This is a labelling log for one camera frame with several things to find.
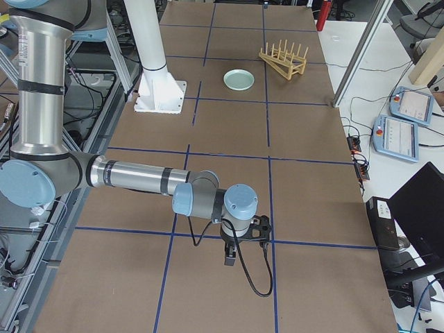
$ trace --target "grid line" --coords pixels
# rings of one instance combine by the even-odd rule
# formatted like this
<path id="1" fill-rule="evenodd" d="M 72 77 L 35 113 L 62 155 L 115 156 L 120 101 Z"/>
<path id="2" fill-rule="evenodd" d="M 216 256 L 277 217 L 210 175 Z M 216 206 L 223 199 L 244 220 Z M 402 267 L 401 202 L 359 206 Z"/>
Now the grid line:
<path id="1" fill-rule="evenodd" d="M 264 38 L 264 50 L 265 50 L 265 14 L 264 7 L 262 7 L 262 35 Z M 268 83 L 266 77 L 266 63 L 264 62 L 264 83 L 265 83 L 265 108 L 266 108 L 266 144 L 270 148 L 270 114 L 268 112 Z"/>
<path id="2" fill-rule="evenodd" d="M 183 165 L 184 170 L 187 170 L 189 149 L 190 149 L 190 145 L 188 145 L 187 154 L 185 155 L 185 161 L 184 161 L 184 165 Z M 162 278 L 162 286 L 160 287 L 159 302 L 157 304 L 157 311 L 156 311 L 156 315 L 155 315 L 153 333 L 157 333 L 157 329 L 159 326 L 160 312 L 162 311 L 162 302 L 163 302 L 163 297 L 164 297 L 164 292 L 165 292 L 165 285 L 167 283 L 168 268 L 169 268 L 169 263 L 170 263 L 170 259 L 171 259 L 171 251 L 173 250 L 173 242 L 174 242 L 174 236 L 176 233 L 177 221 L 178 221 L 178 215 L 174 214 L 173 227 L 171 229 L 171 236 L 169 239 L 168 253 L 166 255 L 164 275 Z"/>
<path id="3" fill-rule="evenodd" d="M 197 97 L 185 97 L 185 99 L 197 99 Z M 199 97 L 202 101 L 222 101 L 234 103 L 268 103 L 268 104 L 285 104 L 285 105 L 310 105 L 310 106 L 328 106 L 327 103 L 302 103 L 302 102 L 272 102 L 272 101 L 247 101 L 243 99 L 213 99 L 209 97 Z"/>
<path id="4" fill-rule="evenodd" d="M 210 46 L 210 38 L 211 38 L 211 29 L 213 27 L 213 21 L 214 21 L 214 13 L 216 12 L 216 4 L 213 5 L 213 14 L 211 16 L 211 22 L 210 22 L 210 30 L 208 31 L 208 39 L 207 39 L 207 47 L 205 49 L 205 57 L 203 58 L 203 66 L 205 67 L 205 63 L 207 62 L 207 54 L 208 54 L 208 47 Z"/>
<path id="5" fill-rule="evenodd" d="M 263 30 L 263 28 L 245 28 L 245 27 L 234 27 L 234 26 L 199 26 L 199 25 L 186 25 L 186 24 L 159 24 L 160 26 L 177 26 L 178 28 L 213 28 L 213 29 L 239 29 L 239 30 Z M 317 33 L 316 30 L 304 30 L 304 29 L 277 29 L 277 28 L 267 28 L 267 31 L 291 31 L 294 33 Z"/>
<path id="6" fill-rule="evenodd" d="M 193 115 L 193 121 L 191 123 L 192 126 L 194 126 L 195 122 L 196 122 L 196 115 L 197 115 L 197 107 L 199 104 L 199 97 L 200 97 L 200 89 L 202 87 L 202 81 L 199 81 L 199 89 L 197 91 L 197 99 L 196 99 L 196 104 L 194 106 L 194 115 Z"/>
<path id="7" fill-rule="evenodd" d="M 275 228 L 273 212 L 273 176 L 271 173 L 271 158 L 268 157 L 268 192 L 270 197 L 270 224 L 271 224 L 271 256 L 273 264 L 273 301 L 275 312 L 275 333 L 279 333 L 279 308 L 278 308 L 278 283 L 276 278 L 276 248 L 275 248 Z"/>
<path id="8" fill-rule="evenodd" d="M 219 154 L 219 153 L 195 153 L 195 152 L 183 152 L 183 151 L 165 151 L 157 149 L 143 149 L 143 148 L 128 148 L 128 147 L 108 147 L 114 151 L 143 151 L 145 153 L 165 153 L 165 154 L 178 154 L 178 155 L 191 155 L 191 156 L 212 156 L 212 157 L 232 157 L 243 158 L 249 160 L 272 160 L 272 161 L 288 161 L 288 162 L 303 162 L 303 163 L 320 163 L 320 164 L 340 164 L 340 165 L 353 165 L 353 162 L 338 162 L 338 161 L 320 161 L 320 160 L 305 160 L 300 158 L 288 158 L 288 157 L 264 157 L 253 155 L 232 155 L 232 154 Z"/>
<path id="9" fill-rule="evenodd" d="M 117 229 L 117 228 L 104 228 L 104 227 L 90 227 L 90 226 L 76 226 L 76 230 L 86 230 L 86 231 L 103 231 L 103 232 L 121 232 L 126 234 L 151 234 L 155 236 L 165 236 L 165 237 L 186 237 L 191 238 L 191 234 L 184 232 L 163 232 L 163 231 L 152 231 L 152 230 L 136 230 L 136 229 Z M 203 236 L 204 239 L 222 239 L 220 236 L 215 236 L 211 234 L 206 234 Z M 377 250 L 376 246 L 365 246 L 365 245 L 350 245 L 350 244 L 335 244 L 335 243 L 317 243 L 313 241 L 288 241 L 283 239 L 271 240 L 272 244 L 286 244 L 286 245 L 296 245 L 296 246 L 318 246 L 323 248 L 351 248 L 356 250 Z"/>
<path id="10" fill-rule="evenodd" d="M 166 55 L 166 58 L 184 58 L 184 59 L 204 59 L 204 57 L 198 57 L 196 55 Z M 235 60 L 235 61 L 252 61 L 252 62 L 262 62 L 261 59 L 247 59 L 247 58 L 213 58 L 213 57 L 206 57 L 207 60 Z M 307 64 L 309 65 L 327 65 L 326 62 L 316 62 L 316 61 L 307 61 Z"/>

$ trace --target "light blue joint cap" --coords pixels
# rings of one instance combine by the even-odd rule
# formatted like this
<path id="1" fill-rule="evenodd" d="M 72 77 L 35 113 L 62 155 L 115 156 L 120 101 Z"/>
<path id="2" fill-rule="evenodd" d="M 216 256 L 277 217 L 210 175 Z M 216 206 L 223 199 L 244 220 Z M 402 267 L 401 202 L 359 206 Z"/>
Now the light blue joint cap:
<path id="1" fill-rule="evenodd" d="M 173 211 L 190 216 L 193 210 L 193 187 L 189 182 L 176 186 L 173 195 Z"/>
<path id="2" fill-rule="evenodd" d="M 239 220 L 249 220 L 257 210 L 257 194 L 245 184 L 237 184 L 227 189 L 223 197 L 227 211 Z"/>
<path id="3" fill-rule="evenodd" d="M 22 160 L 9 160 L 0 167 L 0 191 L 10 202 L 28 208 L 50 203 L 56 197 L 50 177 Z"/>
<path id="4" fill-rule="evenodd" d="M 108 28 L 76 31 L 71 39 L 79 42 L 103 42 L 108 36 Z"/>
<path id="5" fill-rule="evenodd" d="M 12 7 L 21 9 L 35 8 L 44 5 L 49 0 L 5 0 L 5 2 Z"/>
<path id="6" fill-rule="evenodd" d="M 10 57 L 14 53 L 13 50 L 3 44 L 0 44 L 0 50 L 2 50 L 7 57 Z"/>

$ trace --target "white pillar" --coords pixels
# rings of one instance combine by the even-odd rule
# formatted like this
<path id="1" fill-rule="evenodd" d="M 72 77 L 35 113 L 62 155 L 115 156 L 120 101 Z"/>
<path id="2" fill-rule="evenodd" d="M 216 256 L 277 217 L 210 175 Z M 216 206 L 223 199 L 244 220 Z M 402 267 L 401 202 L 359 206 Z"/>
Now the white pillar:
<path id="1" fill-rule="evenodd" d="M 154 0 L 124 0 L 144 67 L 137 112 L 180 113 L 187 83 L 168 72 Z"/>

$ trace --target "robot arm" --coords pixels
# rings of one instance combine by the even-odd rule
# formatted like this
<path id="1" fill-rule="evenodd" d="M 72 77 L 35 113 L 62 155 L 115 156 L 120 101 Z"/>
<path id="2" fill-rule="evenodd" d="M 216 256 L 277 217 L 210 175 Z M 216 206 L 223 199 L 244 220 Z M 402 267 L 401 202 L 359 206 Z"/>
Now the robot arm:
<path id="1" fill-rule="evenodd" d="M 132 8 L 128 11 L 130 20 L 134 19 L 131 13 L 138 1 L 126 0 Z M 123 187 L 173 196 L 175 213 L 221 224 L 225 264 L 232 265 L 235 259 L 233 229 L 240 241 L 269 241 L 271 228 L 268 218 L 256 216 L 257 195 L 247 185 L 234 185 L 224 190 L 219 189 L 219 179 L 211 171 L 196 173 L 68 151 L 62 144 L 65 45 L 74 31 L 87 31 L 88 35 L 93 35 L 94 31 L 106 27 L 105 0 L 6 2 L 14 7 L 10 10 L 10 18 L 19 29 L 20 125 L 19 140 L 11 148 L 14 159 L 0 168 L 3 195 L 22 207 L 43 205 L 69 191 L 87 186 Z M 151 5 L 148 9 L 154 12 L 148 15 L 155 17 L 157 24 L 155 7 L 153 3 Z M 160 37 L 156 40 L 160 43 L 156 47 L 162 51 L 160 62 L 163 64 L 162 40 Z M 155 58 L 155 54 L 141 56 L 147 74 L 142 83 L 145 82 L 146 89 L 152 92 L 164 84 L 154 84 L 156 78 L 171 78 L 166 65 L 158 71 L 149 70 L 150 61 Z"/>

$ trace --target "black tape band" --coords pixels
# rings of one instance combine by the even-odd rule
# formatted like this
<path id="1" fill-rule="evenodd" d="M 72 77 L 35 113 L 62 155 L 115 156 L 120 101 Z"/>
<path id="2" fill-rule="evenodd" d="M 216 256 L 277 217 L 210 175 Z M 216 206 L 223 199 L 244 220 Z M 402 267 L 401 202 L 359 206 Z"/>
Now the black tape band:
<path id="1" fill-rule="evenodd" d="M 171 175 L 172 168 L 165 168 L 164 172 L 162 172 L 162 179 L 160 180 L 160 193 L 163 196 L 168 195 L 168 180 Z"/>
<path id="2" fill-rule="evenodd" d="M 65 86 L 63 85 L 47 85 L 46 83 L 38 83 L 32 81 L 18 80 L 17 88 L 23 92 L 40 92 L 42 94 L 64 95 Z"/>
<path id="3" fill-rule="evenodd" d="M 94 185 L 91 182 L 91 169 L 92 169 L 92 165 L 94 164 L 94 162 L 96 161 L 96 158 L 98 156 L 100 156 L 100 155 L 94 155 L 93 157 L 91 157 L 89 159 L 88 165 L 86 166 L 86 170 L 85 170 L 86 183 L 90 187 L 94 187 Z"/>
<path id="4" fill-rule="evenodd" d="M 105 165 L 105 170 L 103 171 L 103 183 L 107 186 L 112 186 L 115 187 L 112 183 L 111 183 L 111 172 L 112 172 L 112 167 L 114 166 L 114 164 L 116 164 L 117 161 L 108 161 L 108 163 Z"/>
<path id="5" fill-rule="evenodd" d="M 163 65 L 162 67 L 157 68 L 157 69 L 149 69 L 149 68 L 146 68 L 146 67 L 144 67 L 144 69 L 146 69 L 147 71 L 159 71 L 161 69 L 164 69 L 166 66 L 167 66 L 167 63 L 165 63 L 165 65 Z"/>
<path id="6" fill-rule="evenodd" d="M 76 30 L 78 30 L 79 28 L 81 28 L 85 25 L 85 23 L 89 19 L 89 16 L 91 16 L 91 0 L 88 0 L 85 16 L 83 17 L 82 21 L 80 21 L 79 24 L 77 24 L 75 26 Z"/>
<path id="7" fill-rule="evenodd" d="M 211 213 L 211 222 L 220 223 L 222 219 L 222 207 L 223 207 L 223 197 L 225 196 L 226 190 L 217 189 L 216 195 L 214 196 L 213 212 Z"/>
<path id="8" fill-rule="evenodd" d="M 59 155 L 31 155 L 11 151 L 11 157 L 23 161 L 58 161 L 69 157 L 69 153 Z"/>
<path id="9" fill-rule="evenodd" d="M 42 14 L 40 12 L 33 12 L 32 10 L 11 8 L 9 10 L 9 16 L 22 16 L 22 17 L 27 17 L 29 19 L 36 19 L 38 21 L 43 21 L 46 23 L 55 24 L 56 26 L 61 26 L 62 28 L 74 32 L 74 25 L 72 23 L 69 23 L 68 21 L 65 21 L 63 19 L 58 19 L 57 17 L 52 17 L 46 14 Z"/>

